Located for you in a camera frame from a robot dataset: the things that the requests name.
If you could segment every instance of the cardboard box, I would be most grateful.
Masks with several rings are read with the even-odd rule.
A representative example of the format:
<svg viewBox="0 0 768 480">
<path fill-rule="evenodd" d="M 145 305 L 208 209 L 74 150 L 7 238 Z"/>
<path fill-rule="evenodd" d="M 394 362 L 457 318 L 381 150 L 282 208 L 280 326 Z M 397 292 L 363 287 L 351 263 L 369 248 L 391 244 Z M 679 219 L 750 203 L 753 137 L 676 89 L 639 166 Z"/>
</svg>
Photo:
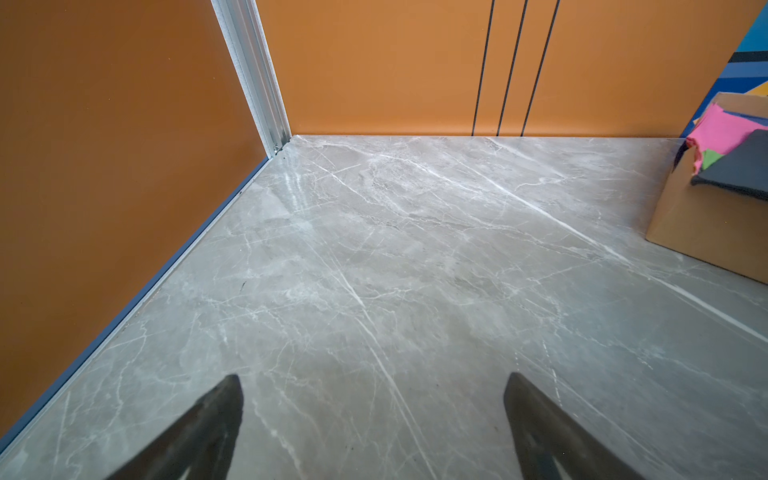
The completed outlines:
<svg viewBox="0 0 768 480">
<path fill-rule="evenodd" d="M 768 97 L 719 93 L 713 103 L 768 118 Z M 713 185 L 692 186 L 694 155 L 693 148 L 685 152 L 667 178 L 645 238 L 768 283 L 768 201 Z"/>
</svg>

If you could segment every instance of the floor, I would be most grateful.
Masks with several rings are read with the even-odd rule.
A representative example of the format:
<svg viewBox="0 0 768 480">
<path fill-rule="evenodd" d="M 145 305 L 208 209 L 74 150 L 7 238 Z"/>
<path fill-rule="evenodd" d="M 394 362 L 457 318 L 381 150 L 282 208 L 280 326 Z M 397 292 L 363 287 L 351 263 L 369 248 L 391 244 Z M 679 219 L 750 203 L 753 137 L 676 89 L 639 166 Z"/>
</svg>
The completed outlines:
<svg viewBox="0 0 768 480">
<path fill-rule="evenodd" d="M 678 143 L 294 137 L 0 465 L 106 476 L 226 373 L 240 478 L 520 478 L 523 372 L 647 478 L 764 478 L 768 286 L 650 244 Z"/>
</svg>

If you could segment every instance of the brown wall panel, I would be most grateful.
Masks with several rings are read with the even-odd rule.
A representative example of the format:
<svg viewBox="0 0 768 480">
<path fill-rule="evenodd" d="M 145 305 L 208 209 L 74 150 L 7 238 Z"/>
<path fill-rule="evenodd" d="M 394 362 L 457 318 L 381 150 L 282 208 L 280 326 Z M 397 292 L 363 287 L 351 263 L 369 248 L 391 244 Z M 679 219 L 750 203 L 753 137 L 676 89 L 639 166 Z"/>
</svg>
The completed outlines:
<svg viewBox="0 0 768 480">
<path fill-rule="evenodd" d="M 526 135 L 676 137 L 765 0 L 562 0 Z"/>
<path fill-rule="evenodd" d="M 528 2 L 500 135 L 519 135 L 522 132 L 556 4 L 557 0 Z"/>
<path fill-rule="evenodd" d="M 496 0 L 475 135 L 496 135 L 525 0 Z"/>
<path fill-rule="evenodd" d="M 491 0 L 257 0 L 294 134 L 472 132 Z"/>
<path fill-rule="evenodd" d="M 208 0 L 0 6 L 0 431 L 264 157 Z"/>
</svg>

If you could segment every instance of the metal corner post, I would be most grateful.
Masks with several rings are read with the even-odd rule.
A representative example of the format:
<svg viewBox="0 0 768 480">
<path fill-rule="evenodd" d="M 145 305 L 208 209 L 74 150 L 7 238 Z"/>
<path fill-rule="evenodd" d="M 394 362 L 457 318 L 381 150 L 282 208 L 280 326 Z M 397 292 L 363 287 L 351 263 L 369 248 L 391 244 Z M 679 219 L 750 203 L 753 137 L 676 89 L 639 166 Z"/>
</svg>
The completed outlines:
<svg viewBox="0 0 768 480">
<path fill-rule="evenodd" d="M 255 0 L 211 0 L 253 120 L 269 158 L 290 140 L 290 125 Z"/>
</svg>

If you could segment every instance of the pink fabric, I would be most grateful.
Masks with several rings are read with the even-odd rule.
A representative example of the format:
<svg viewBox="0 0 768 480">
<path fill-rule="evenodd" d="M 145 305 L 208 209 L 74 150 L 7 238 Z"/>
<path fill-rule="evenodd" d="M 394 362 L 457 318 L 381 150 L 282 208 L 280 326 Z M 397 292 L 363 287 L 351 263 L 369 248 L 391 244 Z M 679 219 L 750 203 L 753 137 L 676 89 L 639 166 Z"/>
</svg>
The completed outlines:
<svg viewBox="0 0 768 480">
<path fill-rule="evenodd" d="M 694 175 L 701 170 L 702 154 L 705 150 L 714 150 L 722 155 L 729 154 L 755 130 L 768 130 L 768 127 L 728 114 L 718 104 L 712 104 L 686 140 L 689 147 L 697 147 Z"/>
</svg>

